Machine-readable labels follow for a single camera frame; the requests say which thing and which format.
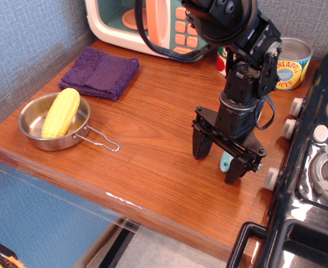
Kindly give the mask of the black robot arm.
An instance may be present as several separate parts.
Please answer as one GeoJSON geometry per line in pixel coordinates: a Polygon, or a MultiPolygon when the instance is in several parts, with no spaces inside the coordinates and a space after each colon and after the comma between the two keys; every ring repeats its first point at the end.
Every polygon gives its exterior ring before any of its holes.
{"type": "Polygon", "coordinates": [[[256,1],[183,1],[189,21],[208,44],[226,48],[226,83],[219,96],[220,107],[195,109],[192,123],[192,153],[206,157],[213,144],[232,161],[225,182],[233,184],[249,171],[261,168],[267,154],[255,136],[258,121],[279,82],[277,63],[281,34],[263,16],[256,1]]]}

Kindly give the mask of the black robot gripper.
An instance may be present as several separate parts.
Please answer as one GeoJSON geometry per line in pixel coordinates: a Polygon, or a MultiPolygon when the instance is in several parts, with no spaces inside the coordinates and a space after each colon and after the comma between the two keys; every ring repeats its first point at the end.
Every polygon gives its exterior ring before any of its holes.
{"type": "Polygon", "coordinates": [[[234,157],[225,179],[227,184],[234,184],[246,172],[258,171],[262,158],[267,155],[254,134],[264,99],[237,104],[223,94],[219,100],[217,112],[202,106],[195,108],[192,154],[200,160],[209,154],[213,143],[217,144],[234,157]]]}

